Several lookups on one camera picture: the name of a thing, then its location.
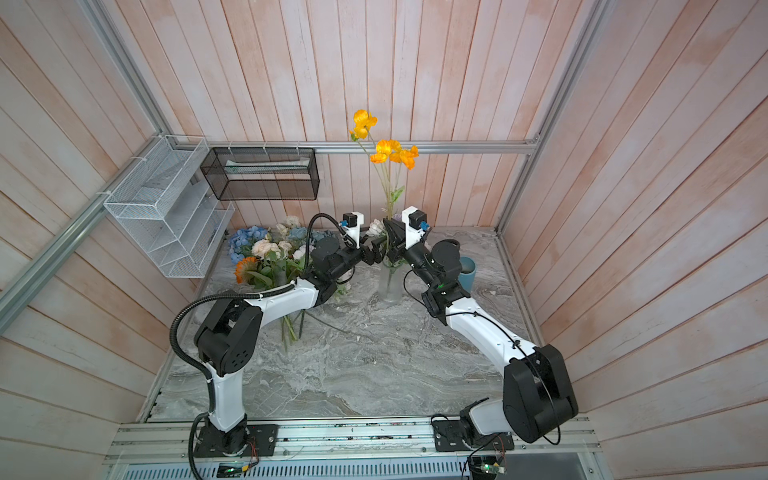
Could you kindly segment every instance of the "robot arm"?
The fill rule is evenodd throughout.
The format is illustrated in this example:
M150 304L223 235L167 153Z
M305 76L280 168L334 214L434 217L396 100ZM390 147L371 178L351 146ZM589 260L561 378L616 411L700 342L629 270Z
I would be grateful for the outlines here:
M371 246L361 234L362 215L346 214L340 227L344 245L327 237L310 254L312 263L285 293L248 300L219 300L195 335L195 344L212 374L215 409L209 422L220 433L221 451L235 454L247 437L243 409L242 368L250 360L262 325L302 309L325 303L336 281L357 263L393 263L405 259L424 281L422 300L429 314L465 336L504 376L503 399L480 402L468 410L474 436L514 430L534 442L573 418L578 406L560 353L539 349L485 312L458 283L458 242L442 240L430 251L426 215L410 207L403 222L385 220L388 236Z

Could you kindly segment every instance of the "white wire basket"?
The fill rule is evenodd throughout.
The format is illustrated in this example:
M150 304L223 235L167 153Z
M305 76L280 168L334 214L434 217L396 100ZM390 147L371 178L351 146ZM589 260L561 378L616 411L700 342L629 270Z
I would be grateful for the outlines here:
M104 202L136 244L168 277L202 278L234 213L194 172L208 153L174 150L161 138Z

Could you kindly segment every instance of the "blue hydrangea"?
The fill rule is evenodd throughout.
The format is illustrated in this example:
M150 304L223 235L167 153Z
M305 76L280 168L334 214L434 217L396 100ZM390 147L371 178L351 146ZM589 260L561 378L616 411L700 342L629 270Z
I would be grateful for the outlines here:
M263 240L268 232L269 231L266 228L262 227L251 227L248 229L248 234L253 239L254 243L258 242L259 240Z
M334 233L330 230L313 230L313 232L310 234L312 237L312 242L317 243L321 241L325 237L330 237Z
M305 240L306 239L306 227L294 227L290 229L287 240Z
M250 249L254 243L266 237L268 230L262 227L241 228L229 240L229 254L232 264L237 264L245 256L244 250Z

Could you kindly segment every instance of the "wire mesh shelf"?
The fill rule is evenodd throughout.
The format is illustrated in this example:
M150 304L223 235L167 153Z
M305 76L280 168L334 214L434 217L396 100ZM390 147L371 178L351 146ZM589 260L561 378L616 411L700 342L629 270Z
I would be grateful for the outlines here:
M186 151L163 137L104 202L165 276L204 277L234 213L192 178L207 153L205 140Z
M217 245L224 229L234 214L234 203L227 209L213 209L197 235L188 254L160 267L165 276L179 278L202 278L216 255Z
M200 140L194 150L174 150L162 137L104 202L115 218L162 220L176 203L208 153Z
M200 170L219 200L315 200L312 148L214 147Z

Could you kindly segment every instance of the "glass vase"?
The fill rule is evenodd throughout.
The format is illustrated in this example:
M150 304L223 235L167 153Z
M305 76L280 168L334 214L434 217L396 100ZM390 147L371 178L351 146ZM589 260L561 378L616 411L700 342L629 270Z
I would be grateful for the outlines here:
M403 262L392 265L388 260L384 260L380 265L379 303L385 308L397 305L402 300L404 293L402 279L406 276L408 269L404 267Z

